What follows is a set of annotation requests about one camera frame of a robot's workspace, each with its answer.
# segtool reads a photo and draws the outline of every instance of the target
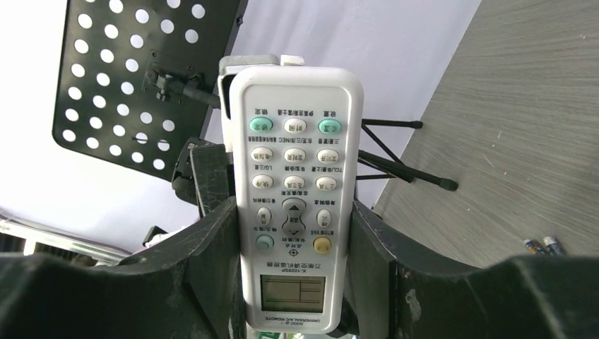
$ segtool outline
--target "remote display screen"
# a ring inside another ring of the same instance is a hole
[[[262,311],[322,313],[324,277],[260,275]]]

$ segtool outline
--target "tripod leg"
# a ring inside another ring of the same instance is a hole
[[[414,181],[414,177],[411,177],[411,176],[407,175],[406,173],[392,173],[392,172],[388,171],[387,169],[385,169],[383,167],[380,167],[380,166],[377,166],[377,165],[375,165],[374,163],[372,163],[370,161],[366,161],[366,160],[360,159],[359,156],[358,156],[357,161],[360,164],[362,164],[362,165],[365,165],[365,166],[368,166],[370,168],[374,168],[377,171],[389,174],[389,175],[391,175],[394,178],[402,179],[405,182],[413,182]]]
[[[376,136],[368,127],[366,127],[366,124],[364,124],[364,119],[362,120],[362,130],[366,132],[366,134],[368,134],[368,136],[377,145],[379,145],[379,147],[382,148],[385,151],[385,153],[387,153],[387,155],[391,157],[391,159],[395,160],[396,162],[402,163],[401,160],[399,160],[399,157],[395,155],[395,153],[393,153],[393,151],[389,147],[387,147],[387,145],[385,145],[385,143],[383,143],[383,141],[379,139],[378,136]]]
[[[421,129],[422,121],[395,121],[380,119],[362,119],[364,125],[370,126],[390,126],[390,127],[408,127],[410,129]]]
[[[442,189],[446,189],[447,191],[455,191],[458,189],[458,183],[445,178],[439,178],[432,174],[428,174],[411,167],[405,166],[403,163],[393,162],[391,160],[387,160],[384,157],[379,157],[378,155],[374,155],[372,153],[365,152],[360,150],[358,152],[358,158],[362,159],[366,162],[371,162],[384,168],[391,174],[406,174],[412,177],[416,177],[418,179],[424,180],[426,182],[430,182],[431,184],[435,184]]]

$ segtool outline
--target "battery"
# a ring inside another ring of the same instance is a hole
[[[566,251],[559,245],[554,237],[544,237],[543,244],[552,256],[565,256]]]
[[[541,246],[541,244],[534,239],[524,240],[524,246],[532,253],[532,254],[540,254],[547,255],[547,251]]]

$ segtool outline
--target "green button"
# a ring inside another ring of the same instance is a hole
[[[324,134],[337,134],[341,132],[341,123],[335,119],[324,119],[319,123],[319,131]]]
[[[254,132],[266,132],[273,129],[273,122],[269,118],[253,118],[249,122],[249,128]]]

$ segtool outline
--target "white button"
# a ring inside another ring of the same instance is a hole
[[[306,153],[301,148],[290,148],[285,151],[284,156],[288,162],[302,162],[306,159]]]
[[[258,209],[258,222],[260,222],[260,225],[262,226],[267,226],[270,222],[271,219],[273,218],[273,214],[271,213],[271,210],[269,210],[266,207],[260,207]]]
[[[285,178],[285,188],[287,189],[303,189],[306,181],[298,175],[290,175]]]
[[[267,189],[273,185],[273,178],[266,174],[258,174],[251,180],[251,184],[257,189]]]
[[[285,130],[289,133],[302,133],[306,130],[308,125],[304,120],[298,118],[291,118],[285,121]]]
[[[257,162],[266,162],[273,157],[273,151],[266,147],[256,147],[251,150],[251,158]]]
[[[331,212],[329,210],[320,210],[316,214],[316,221],[320,227],[328,227],[331,225]]]
[[[316,187],[321,191],[332,191],[337,187],[337,181],[331,177],[319,177],[316,180]]]
[[[321,150],[317,155],[319,162],[323,164],[332,164],[339,160],[339,153],[334,150]]]

